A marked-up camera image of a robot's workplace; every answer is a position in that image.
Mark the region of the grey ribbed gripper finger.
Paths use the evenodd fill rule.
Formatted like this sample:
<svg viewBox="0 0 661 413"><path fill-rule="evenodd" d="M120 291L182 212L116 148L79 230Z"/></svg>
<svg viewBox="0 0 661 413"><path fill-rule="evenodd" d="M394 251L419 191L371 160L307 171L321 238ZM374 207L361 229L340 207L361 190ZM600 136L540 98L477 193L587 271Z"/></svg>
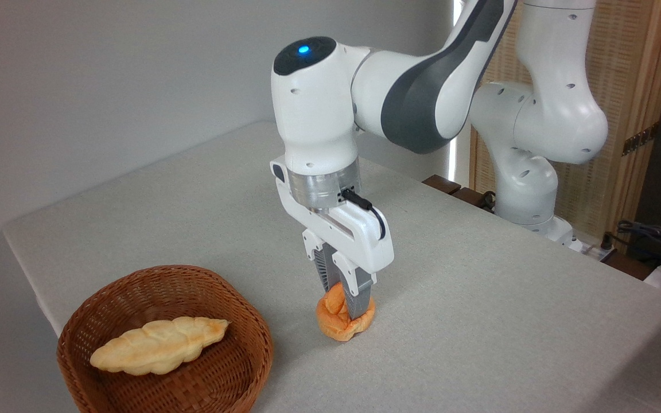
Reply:
<svg viewBox="0 0 661 413"><path fill-rule="evenodd" d="M332 262L332 286L341 283L347 313L354 321L369 309L375 275L365 272L340 251L333 253Z"/></svg>
<svg viewBox="0 0 661 413"><path fill-rule="evenodd" d="M333 262L333 254L336 253L336 249L315 235L309 228L304 230L302 238L304 239L305 253L314 262L322 286L325 292L328 292L340 282L340 270Z"/></svg>

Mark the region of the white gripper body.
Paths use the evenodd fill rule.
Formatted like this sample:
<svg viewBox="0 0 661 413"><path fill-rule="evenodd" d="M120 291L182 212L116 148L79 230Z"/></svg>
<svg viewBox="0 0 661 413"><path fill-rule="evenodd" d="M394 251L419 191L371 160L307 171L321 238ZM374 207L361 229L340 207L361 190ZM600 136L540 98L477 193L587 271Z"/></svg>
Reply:
<svg viewBox="0 0 661 413"><path fill-rule="evenodd" d="M270 162L270 167L283 208L291 217L365 272L372 274L391 264L394 260L394 248L387 220L382 213L379 215L386 228L384 238L380 237L381 226L374 213L354 203L346 202L328 209L327 212L313 212L292 197L284 156L275 158Z"/></svg>

